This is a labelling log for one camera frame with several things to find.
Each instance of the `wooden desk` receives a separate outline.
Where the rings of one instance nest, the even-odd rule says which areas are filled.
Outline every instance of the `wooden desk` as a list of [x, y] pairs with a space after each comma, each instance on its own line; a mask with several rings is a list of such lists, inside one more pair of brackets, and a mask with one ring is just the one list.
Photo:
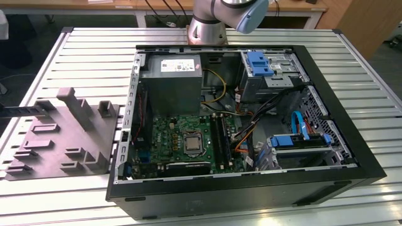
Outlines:
[[[160, 15], [172, 15], [168, 7], [161, 0], [148, 0], [151, 6]], [[188, 15], [192, 14], [192, 0], [179, 0]], [[308, 17], [304, 28], [314, 29], [322, 13], [327, 11], [327, 6], [318, 1], [315, 5], [305, 3], [304, 0], [279, 0], [280, 16]], [[175, 0], [167, 3], [177, 15], [183, 15]], [[135, 15], [137, 26], [147, 27], [145, 15], [153, 12], [144, 0], [115, 0], [107, 4], [88, 4], [86, 0], [0, 0], [0, 9], [6, 14], [44, 14], [44, 15]], [[267, 9], [267, 16], [273, 16], [276, 11], [275, 4]]]

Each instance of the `cpu socket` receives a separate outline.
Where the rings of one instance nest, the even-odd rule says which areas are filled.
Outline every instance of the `cpu socket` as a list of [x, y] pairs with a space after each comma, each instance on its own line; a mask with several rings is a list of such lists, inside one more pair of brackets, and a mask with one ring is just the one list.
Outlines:
[[203, 147], [201, 147], [201, 134], [192, 133], [184, 134], [184, 154], [193, 155], [201, 154]]

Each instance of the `wire bundle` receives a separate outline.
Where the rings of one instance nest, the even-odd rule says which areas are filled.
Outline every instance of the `wire bundle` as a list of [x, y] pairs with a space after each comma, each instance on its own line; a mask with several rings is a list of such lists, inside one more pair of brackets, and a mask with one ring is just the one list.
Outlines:
[[253, 113], [252, 117], [251, 117], [251, 120], [249, 120], [249, 123], [248, 123], [248, 126], [241, 130], [239, 131], [233, 137], [239, 137], [244, 132], [247, 132], [245, 136], [243, 137], [243, 139], [240, 140], [236, 148], [235, 148], [235, 151], [236, 152], [244, 152], [243, 149], [239, 149], [240, 145], [241, 145], [241, 142], [244, 142], [244, 140], [248, 138], [248, 136], [252, 135], [252, 131], [255, 129], [255, 126], [256, 126], [256, 123], [261, 117], [261, 115], [269, 111], [271, 109], [273, 109], [279, 103], [279, 101], [281, 100], [281, 98], [291, 92], [295, 92], [295, 91], [301, 91], [304, 89], [305, 85], [299, 85], [299, 86], [295, 86], [292, 88], [288, 88], [288, 89], [284, 89], [281, 90], [269, 100], [267, 100], [261, 106], [259, 107], [259, 109], [256, 110], [256, 112]]

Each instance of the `ram slot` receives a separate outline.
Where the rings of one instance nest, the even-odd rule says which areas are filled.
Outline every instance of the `ram slot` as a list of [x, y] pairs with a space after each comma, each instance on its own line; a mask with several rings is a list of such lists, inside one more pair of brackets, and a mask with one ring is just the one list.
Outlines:
[[232, 164], [224, 119], [220, 116], [209, 116], [209, 123], [215, 165], [217, 169], [224, 169]]
[[215, 166], [216, 169], [224, 168], [223, 162], [223, 143], [220, 137], [221, 129], [219, 127], [219, 118], [209, 116], [209, 127], [211, 127], [211, 140], [212, 140], [212, 147], [213, 147], [213, 158], [215, 158]]
[[224, 118], [220, 117], [219, 119], [219, 124], [220, 124], [220, 127], [221, 128], [221, 133], [223, 133], [223, 136], [220, 137], [221, 139], [221, 144], [223, 144], [223, 161], [224, 161], [224, 166], [228, 167], [232, 165], [231, 163], [231, 145], [229, 145], [229, 140], [228, 140], [228, 136], [227, 136], [227, 130], [225, 130], [225, 123], [224, 123]]

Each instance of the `aluminum workbench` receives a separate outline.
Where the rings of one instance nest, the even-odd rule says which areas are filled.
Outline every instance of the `aluminum workbench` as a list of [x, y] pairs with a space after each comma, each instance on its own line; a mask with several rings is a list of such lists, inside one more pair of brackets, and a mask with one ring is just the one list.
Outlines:
[[[135, 221], [105, 201], [108, 175], [0, 181], [0, 225], [399, 225], [402, 219], [402, 102], [342, 34], [331, 30], [227, 30], [229, 44], [304, 45], [335, 91], [387, 177], [320, 205]], [[89, 104], [111, 100], [124, 112], [135, 47], [185, 44], [184, 29], [73, 28], [61, 33], [21, 106], [74, 87]], [[115, 140], [120, 138], [121, 121]], [[13, 118], [0, 139], [0, 178], [29, 128]]]

